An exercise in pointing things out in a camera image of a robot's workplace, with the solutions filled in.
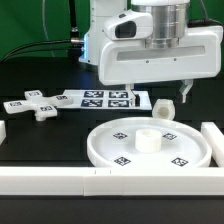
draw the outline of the green backdrop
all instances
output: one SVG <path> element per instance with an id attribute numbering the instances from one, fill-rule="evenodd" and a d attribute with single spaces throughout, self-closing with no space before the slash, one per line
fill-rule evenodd
<path id="1" fill-rule="evenodd" d="M 43 29 L 44 0 L 0 1 L 0 57 L 18 46 L 46 40 Z M 50 40 L 67 39 L 70 36 L 68 0 L 45 0 L 46 27 Z M 224 1 L 204 0 L 209 17 L 224 23 Z M 83 35 L 89 28 L 89 0 L 75 0 L 78 28 Z M 199 0 L 191 0 L 190 18 L 202 18 Z M 51 56 L 51 53 L 32 54 Z M 55 56 L 66 56 L 56 52 Z"/>

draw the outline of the cross-shaped piece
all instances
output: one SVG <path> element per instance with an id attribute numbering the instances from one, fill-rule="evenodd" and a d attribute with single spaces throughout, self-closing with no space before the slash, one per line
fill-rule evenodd
<path id="1" fill-rule="evenodd" d="M 72 104 L 74 99 L 71 96 L 58 95 L 43 97 L 39 90 L 26 91 L 26 100 L 5 102 L 4 107 L 9 114 L 34 110 L 37 121 L 44 121 L 47 117 L 57 116 L 55 107 Z"/>

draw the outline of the round white tray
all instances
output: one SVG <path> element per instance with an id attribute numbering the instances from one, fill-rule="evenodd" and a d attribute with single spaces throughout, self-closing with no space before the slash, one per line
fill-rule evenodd
<path id="1" fill-rule="evenodd" d="M 135 148 L 136 131 L 162 132 L 161 150 L 142 153 Z M 212 150 L 197 130 L 174 121 L 133 117 L 109 121 L 88 136 L 87 153 L 96 167 L 173 168 L 209 166 Z"/>

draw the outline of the table surface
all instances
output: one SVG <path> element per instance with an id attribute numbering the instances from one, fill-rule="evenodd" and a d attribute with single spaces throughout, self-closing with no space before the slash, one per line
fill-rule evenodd
<path id="1" fill-rule="evenodd" d="M 96 73 L 66 58 L 13 59 L 0 65 L 0 74 L 0 120 L 5 120 L 7 129 L 7 138 L 0 146 L 0 166 L 90 167 L 86 139 L 92 129 L 113 119 L 151 116 L 150 111 L 58 109 L 58 117 L 37 122 L 33 111 L 9 115 L 2 103 L 25 99 L 24 91 L 40 90 L 50 97 L 65 89 L 119 90 L 124 86 L 105 87 Z M 159 98 L 175 100 L 180 86 L 181 82 L 176 81 L 141 84 L 135 89 L 147 90 L 154 104 Z M 188 103 L 175 104 L 175 120 L 198 130 L 201 122 L 212 121 L 224 131 L 223 87 L 221 74 L 195 80 Z M 0 210 L 4 214 L 14 209 L 14 215 L 2 223 L 222 223 L 223 199 L 1 196 Z M 26 209 L 33 213 L 21 216 Z"/>

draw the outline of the white robot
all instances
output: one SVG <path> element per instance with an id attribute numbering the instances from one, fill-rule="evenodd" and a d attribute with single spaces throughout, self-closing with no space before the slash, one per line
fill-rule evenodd
<path id="1" fill-rule="evenodd" d="M 82 62 L 98 65 L 99 79 L 104 85 L 124 84 L 132 94 L 135 83 L 182 80 L 180 91 L 185 102 L 193 79 L 219 73 L 223 28 L 188 28 L 190 0 L 132 0 L 131 10 L 123 12 L 126 1 L 91 3 L 91 11 L 94 4 L 99 4 L 102 12 L 108 13 L 104 9 L 112 6 L 114 10 L 109 12 L 117 12 L 108 19 L 99 17 L 98 29 L 93 23 L 99 18 L 93 17 L 85 37 Z M 98 37 L 91 40 L 94 32 Z"/>

